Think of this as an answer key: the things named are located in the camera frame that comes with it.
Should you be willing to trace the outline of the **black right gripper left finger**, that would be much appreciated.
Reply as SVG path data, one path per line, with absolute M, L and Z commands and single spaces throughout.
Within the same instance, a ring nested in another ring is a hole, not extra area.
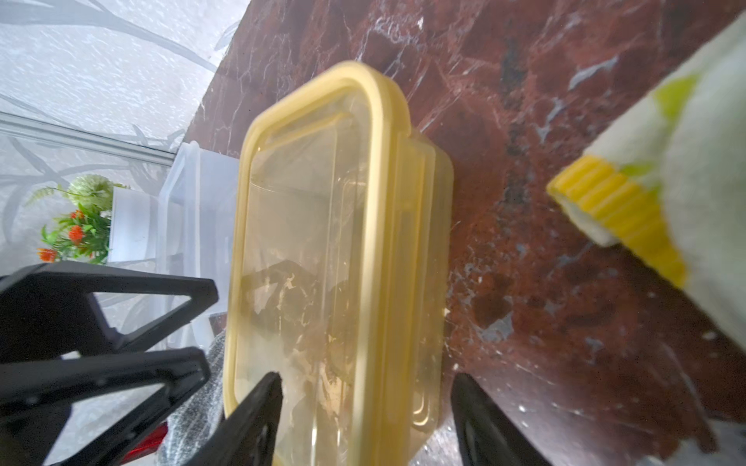
M 271 465 L 282 405 L 281 376 L 269 372 L 188 465 Z

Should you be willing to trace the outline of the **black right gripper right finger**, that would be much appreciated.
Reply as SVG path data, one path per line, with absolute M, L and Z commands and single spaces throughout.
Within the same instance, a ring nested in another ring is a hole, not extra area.
M 456 374 L 451 406 L 463 465 L 550 465 L 472 376 Z

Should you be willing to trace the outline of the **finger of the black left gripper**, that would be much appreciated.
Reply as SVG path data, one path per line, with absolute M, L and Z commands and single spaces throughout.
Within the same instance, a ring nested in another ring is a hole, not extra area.
M 156 386 L 157 391 L 64 461 L 117 465 L 210 377 L 206 356 L 196 348 L 4 364 L 1 462 L 43 464 L 77 402 Z
M 130 333 L 108 324 L 97 292 L 186 296 L 188 301 Z M 218 302 L 210 279 L 159 275 L 82 262 L 32 265 L 1 278 L 1 362 L 147 351 Z

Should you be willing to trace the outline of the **grey striped cleaning cloth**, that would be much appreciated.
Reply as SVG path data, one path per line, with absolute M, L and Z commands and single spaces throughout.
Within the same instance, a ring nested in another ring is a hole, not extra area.
M 155 454 L 157 465 L 187 465 L 217 431 L 223 411 L 225 331 L 206 353 L 211 377 L 167 419 L 168 432 Z

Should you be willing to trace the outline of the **clear plastic lunch box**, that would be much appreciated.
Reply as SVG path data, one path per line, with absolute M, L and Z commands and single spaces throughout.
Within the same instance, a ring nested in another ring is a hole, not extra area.
M 159 192 L 157 273 L 210 279 L 219 300 L 166 340 L 169 348 L 208 349 L 227 313 L 239 160 L 180 145 Z

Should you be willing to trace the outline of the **green artificial plant with flowers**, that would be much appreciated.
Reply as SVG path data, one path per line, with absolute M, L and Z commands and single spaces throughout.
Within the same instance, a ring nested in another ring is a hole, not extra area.
M 102 175 L 88 174 L 75 178 L 66 188 L 58 184 L 35 190 L 26 202 L 28 205 L 55 195 L 73 205 L 71 213 L 54 219 L 54 229 L 41 228 L 44 246 L 37 250 L 39 259 L 45 263 L 83 260 L 106 264 L 118 188 L 125 190 L 127 186 Z

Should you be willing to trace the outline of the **green yellow cloth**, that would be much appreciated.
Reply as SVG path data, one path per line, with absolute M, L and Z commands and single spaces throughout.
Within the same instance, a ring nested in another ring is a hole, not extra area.
M 620 244 L 745 342 L 745 21 L 609 126 L 548 193 L 596 244 Z

